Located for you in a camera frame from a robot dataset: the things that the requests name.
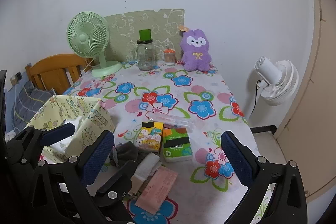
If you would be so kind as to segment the yellow cartoon tissue pack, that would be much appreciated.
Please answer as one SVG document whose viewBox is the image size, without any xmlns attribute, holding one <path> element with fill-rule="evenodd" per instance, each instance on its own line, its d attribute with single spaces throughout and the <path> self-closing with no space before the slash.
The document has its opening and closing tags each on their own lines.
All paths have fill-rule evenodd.
<svg viewBox="0 0 336 224">
<path fill-rule="evenodd" d="M 142 122 L 135 139 L 135 146 L 140 150 L 159 153 L 163 132 L 162 122 Z"/>
</svg>

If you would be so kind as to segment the wooden bed headboard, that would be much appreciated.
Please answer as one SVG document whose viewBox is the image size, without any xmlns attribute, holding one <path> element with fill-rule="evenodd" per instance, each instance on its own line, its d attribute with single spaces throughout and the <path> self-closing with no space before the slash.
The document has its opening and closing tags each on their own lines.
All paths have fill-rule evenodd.
<svg viewBox="0 0 336 224">
<path fill-rule="evenodd" d="M 40 90 L 54 90 L 57 95 L 62 95 L 71 87 L 70 79 L 75 83 L 80 78 L 81 69 L 92 59 L 85 59 L 76 54 L 59 54 L 41 59 L 34 65 L 26 65 L 26 73 L 34 87 Z"/>
</svg>

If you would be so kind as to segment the yellow cartoon storage box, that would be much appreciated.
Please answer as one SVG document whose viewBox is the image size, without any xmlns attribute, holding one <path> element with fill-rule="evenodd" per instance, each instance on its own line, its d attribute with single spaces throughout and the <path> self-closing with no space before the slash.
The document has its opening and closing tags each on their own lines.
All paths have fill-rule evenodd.
<svg viewBox="0 0 336 224">
<path fill-rule="evenodd" d="M 79 96 L 52 96 L 27 125 L 52 130 L 67 123 L 74 125 L 75 132 L 43 148 L 41 157 L 48 163 L 60 163 L 70 156 L 79 156 L 103 131 L 115 131 L 112 117 L 102 100 Z"/>
</svg>

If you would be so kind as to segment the purple plush bunny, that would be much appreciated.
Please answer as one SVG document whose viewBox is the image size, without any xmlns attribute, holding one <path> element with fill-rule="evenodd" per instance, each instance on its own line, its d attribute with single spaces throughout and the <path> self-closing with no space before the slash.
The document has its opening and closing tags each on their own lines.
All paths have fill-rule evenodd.
<svg viewBox="0 0 336 224">
<path fill-rule="evenodd" d="M 210 70 L 212 60 L 209 54 L 210 44 L 202 30 L 183 32 L 180 46 L 185 71 L 206 72 Z"/>
</svg>

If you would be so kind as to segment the black sock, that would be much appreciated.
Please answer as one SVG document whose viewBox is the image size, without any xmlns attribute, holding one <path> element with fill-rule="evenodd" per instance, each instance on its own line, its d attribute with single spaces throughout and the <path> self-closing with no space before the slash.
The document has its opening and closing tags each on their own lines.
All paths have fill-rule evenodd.
<svg viewBox="0 0 336 224">
<path fill-rule="evenodd" d="M 142 162 L 141 153 L 131 141 L 113 147 L 109 159 L 111 165 L 118 168 L 121 168 L 130 160 L 137 164 Z"/>
</svg>

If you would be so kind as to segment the glass mason jar mug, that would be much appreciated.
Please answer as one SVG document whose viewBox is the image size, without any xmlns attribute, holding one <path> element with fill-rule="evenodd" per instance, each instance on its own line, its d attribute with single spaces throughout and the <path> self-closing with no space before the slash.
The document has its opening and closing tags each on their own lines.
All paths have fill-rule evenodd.
<svg viewBox="0 0 336 224">
<path fill-rule="evenodd" d="M 155 48 L 153 40 L 137 40 L 133 49 L 133 59 L 138 64 L 140 71 L 151 71 L 155 67 Z"/>
</svg>

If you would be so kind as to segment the green cup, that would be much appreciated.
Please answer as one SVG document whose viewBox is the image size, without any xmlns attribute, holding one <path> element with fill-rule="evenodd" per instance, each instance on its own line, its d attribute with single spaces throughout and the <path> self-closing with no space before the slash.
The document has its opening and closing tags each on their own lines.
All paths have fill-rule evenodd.
<svg viewBox="0 0 336 224">
<path fill-rule="evenodd" d="M 142 42 L 151 40 L 151 29 L 139 30 L 139 39 Z"/>
</svg>

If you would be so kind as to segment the floral tablecloth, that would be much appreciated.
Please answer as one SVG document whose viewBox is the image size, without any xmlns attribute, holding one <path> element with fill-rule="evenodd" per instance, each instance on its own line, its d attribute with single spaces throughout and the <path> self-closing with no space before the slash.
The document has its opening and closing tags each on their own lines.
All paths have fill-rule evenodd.
<svg viewBox="0 0 336 224">
<path fill-rule="evenodd" d="M 178 176 L 159 211 L 150 214 L 135 206 L 136 197 L 125 200 L 135 223 L 223 223 L 247 191 L 221 149 L 221 134 L 230 130 L 253 152 L 258 148 L 234 95 L 215 67 L 188 72 L 181 64 L 158 63 L 152 71 L 142 72 L 129 62 L 105 77 L 86 73 L 64 94 L 102 100 L 114 120 L 116 144 L 135 144 L 149 113 L 194 122 L 196 129 L 189 132 L 192 159 L 164 162 Z"/>
</svg>

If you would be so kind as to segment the grey plaid pillow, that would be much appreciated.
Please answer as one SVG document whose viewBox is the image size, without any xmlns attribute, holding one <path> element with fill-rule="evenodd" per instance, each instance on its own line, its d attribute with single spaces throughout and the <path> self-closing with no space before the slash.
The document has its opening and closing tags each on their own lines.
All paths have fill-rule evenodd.
<svg viewBox="0 0 336 224">
<path fill-rule="evenodd" d="M 14 132 L 20 133 L 53 95 L 52 91 L 40 90 L 31 81 L 27 81 L 17 95 L 11 111 Z"/>
</svg>

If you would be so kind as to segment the white standing fan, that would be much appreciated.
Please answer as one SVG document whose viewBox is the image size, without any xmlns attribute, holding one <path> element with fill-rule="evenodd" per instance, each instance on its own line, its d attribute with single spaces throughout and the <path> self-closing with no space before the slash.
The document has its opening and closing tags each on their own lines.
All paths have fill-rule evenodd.
<svg viewBox="0 0 336 224">
<path fill-rule="evenodd" d="M 261 56 L 254 65 L 260 79 L 256 83 L 255 100 L 251 114 L 259 98 L 269 106 L 278 106 L 287 101 L 298 87 L 297 68 L 289 60 L 272 63 L 269 58 Z"/>
</svg>

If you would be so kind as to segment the white paper pack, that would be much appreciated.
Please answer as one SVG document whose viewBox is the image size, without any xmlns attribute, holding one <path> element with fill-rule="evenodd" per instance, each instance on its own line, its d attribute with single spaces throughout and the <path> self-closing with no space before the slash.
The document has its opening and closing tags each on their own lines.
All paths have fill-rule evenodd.
<svg viewBox="0 0 336 224">
<path fill-rule="evenodd" d="M 149 153 L 138 165 L 134 175 L 131 177 L 131 190 L 129 194 L 136 194 L 141 188 L 142 184 L 152 176 L 156 170 L 162 165 L 160 157 L 154 153 Z"/>
</svg>

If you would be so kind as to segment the pink paper pack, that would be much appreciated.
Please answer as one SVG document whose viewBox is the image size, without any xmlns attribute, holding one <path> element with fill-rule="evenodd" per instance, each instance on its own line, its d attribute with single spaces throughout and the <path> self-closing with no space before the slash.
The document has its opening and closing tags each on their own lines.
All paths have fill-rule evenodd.
<svg viewBox="0 0 336 224">
<path fill-rule="evenodd" d="M 135 202 L 135 206 L 155 214 L 171 191 L 177 176 L 175 171 L 160 166 Z"/>
</svg>

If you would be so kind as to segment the green cartoon wall board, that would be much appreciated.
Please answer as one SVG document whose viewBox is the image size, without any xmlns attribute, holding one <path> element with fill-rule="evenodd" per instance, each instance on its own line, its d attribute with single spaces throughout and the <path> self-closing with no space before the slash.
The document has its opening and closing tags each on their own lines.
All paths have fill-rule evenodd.
<svg viewBox="0 0 336 224">
<path fill-rule="evenodd" d="M 106 59 L 132 61 L 140 30 L 151 30 L 157 60 L 163 60 L 166 48 L 175 50 L 176 58 L 181 59 L 179 27 L 184 25 L 184 17 L 183 9 L 144 10 L 107 16 L 109 44 L 105 49 Z"/>
</svg>

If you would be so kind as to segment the clear plastic pouch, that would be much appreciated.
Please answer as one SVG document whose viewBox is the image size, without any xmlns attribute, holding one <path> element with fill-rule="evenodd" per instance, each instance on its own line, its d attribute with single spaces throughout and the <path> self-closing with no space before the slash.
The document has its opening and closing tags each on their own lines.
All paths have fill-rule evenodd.
<svg viewBox="0 0 336 224">
<path fill-rule="evenodd" d="M 147 117 L 151 121 L 162 122 L 167 127 L 187 128 L 189 129 L 189 132 L 192 132 L 194 129 L 196 129 L 194 122 L 192 122 L 189 118 L 182 118 L 169 114 L 160 114 L 160 113 L 149 113 L 147 114 Z"/>
</svg>

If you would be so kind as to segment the green tissue pack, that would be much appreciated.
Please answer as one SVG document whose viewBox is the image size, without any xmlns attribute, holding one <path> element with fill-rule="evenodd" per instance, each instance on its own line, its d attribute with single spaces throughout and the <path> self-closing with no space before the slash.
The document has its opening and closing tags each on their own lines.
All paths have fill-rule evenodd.
<svg viewBox="0 0 336 224">
<path fill-rule="evenodd" d="M 162 132 L 162 153 L 165 161 L 178 162 L 193 157 L 187 128 L 166 128 Z"/>
</svg>

